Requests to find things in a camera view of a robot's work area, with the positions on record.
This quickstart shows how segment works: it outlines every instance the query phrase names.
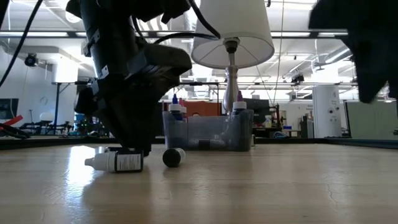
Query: security camera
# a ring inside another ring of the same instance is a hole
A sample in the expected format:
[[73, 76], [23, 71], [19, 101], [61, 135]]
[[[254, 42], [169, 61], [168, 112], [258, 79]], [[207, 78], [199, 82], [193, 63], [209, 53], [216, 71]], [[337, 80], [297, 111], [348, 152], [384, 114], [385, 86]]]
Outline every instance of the security camera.
[[25, 65], [28, 67], [36, 67], [39, 64], [39, 60], [35, 53], [29, 53], [25, 58]]

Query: black fabric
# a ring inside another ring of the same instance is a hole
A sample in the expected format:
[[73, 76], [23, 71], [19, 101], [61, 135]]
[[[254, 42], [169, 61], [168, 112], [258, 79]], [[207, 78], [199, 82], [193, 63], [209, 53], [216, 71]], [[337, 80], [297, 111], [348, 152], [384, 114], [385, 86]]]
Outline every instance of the black fabric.
[[354, 55], [359, 99], [370, 103], [388, 82], [398, 98], [398, 1], [319, 0], [310, 29], [346, 29], [342, 38]]

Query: lamp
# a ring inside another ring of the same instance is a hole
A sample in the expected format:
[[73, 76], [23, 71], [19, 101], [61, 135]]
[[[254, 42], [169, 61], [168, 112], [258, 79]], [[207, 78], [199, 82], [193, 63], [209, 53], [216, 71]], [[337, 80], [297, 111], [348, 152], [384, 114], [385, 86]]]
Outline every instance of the lamp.
[[[266, 5], [264, 0], [201, 0], [200, 10], [221, 39], [194, 38], [192, 59], [199, 65], [226, 69], [223, 107], [231, 112], [238, 95], [238, 69], [264, 63], [275, 52]], [[210, 34], [200, 22], [196, 33]]]

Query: bottle label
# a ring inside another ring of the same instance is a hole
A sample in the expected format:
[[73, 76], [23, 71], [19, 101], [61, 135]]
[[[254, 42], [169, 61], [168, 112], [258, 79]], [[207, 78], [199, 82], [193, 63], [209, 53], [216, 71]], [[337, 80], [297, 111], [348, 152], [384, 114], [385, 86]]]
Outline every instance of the bottle label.
[[116, 171], [141, 170], [141, 155], [127, 154], [118, 155]]

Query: ceiling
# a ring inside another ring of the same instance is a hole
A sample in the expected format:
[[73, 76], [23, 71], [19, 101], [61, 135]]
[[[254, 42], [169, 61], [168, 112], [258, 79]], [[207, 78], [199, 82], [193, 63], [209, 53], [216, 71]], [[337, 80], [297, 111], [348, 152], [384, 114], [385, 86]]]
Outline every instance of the ceiling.
[[[317, 0], [285, 0], [284, 8], [283, 0], [272, 0], [271, 7], [267, 8], [269, 25], [273, 32], [300, 31], [308, 32], [308, 15]], [[32, 8], [36, 0], [13, 0], [9, 6], [9, 16], [3, 22], [1, 30], [21, 31], [24, 29], [26, 21], [30, 16]], [[48, 31], [61, 32], [73, 31], [84, 32], [82, 21], [71, 18], [64, 8], [67, 0], [45, 0], [41, 5], [30, 28], [31, 31]], [[183, 16], [171, 20], [168, 24], [162, 24], [159, 18], [149, 22], [140, 21], [141, 30], [151, 31], [170, 31], [170, 30], [192, 30], [195, 28], [196, 17], [192, 11], [186, 12]], [[0, 39], [0, 44], [9, 44], [11, 47], [18, 43], [19, 39]], [[302, 73], [306, 82], [313, 82], [313, 73], [317, 73], [317, 68], [313, 66], [314, 62], [320, 60], [319, 55], [326, 57], [328, 55], [338, 54], [344, 50], [344, 45], [337, 39], [273, 39], [275, 47], [275, 55], [266, 63], [257, 67], [241, 69], [238, 72], [239, 80], [242, 87], [264, 88], [264, 86], [244, 85], [243, 83], [261, 82], [287, 82], [291, 81], [291, 76]], [[85, 43], [85, 39], [71, 38], [54, 38], [46, 37], [45, 39], [30, 39], [25, 41], [24, 48], [35, 47], [37, 53], [43, 51], [41, 60], [48, 63], [56, 63], [59, 57], [73, 57], [76, 62], [90, 71], [92, 60], [84, 57], [81, 53], [81, 46]], [[192, 39], [173, 39], [166, 44], [179, 47], [190, 53]], [[48, 47], [60, 49], [53, 55], [46, 54]], [[327, 67], [325, 70], [336, 73], [337, 82], [349, 82], [355, 76], [353, 65], [348, 60], [338, 60], [333, 64], [333, 68]], [[202, 74], [195, 72], [186, 73], [182, 76], [183, 81], [192, 81], [196, 77], [202, 77]], [[223, 70], [211, 70], [210, 77], [207, 81], [223, 82], [225, 74]]]

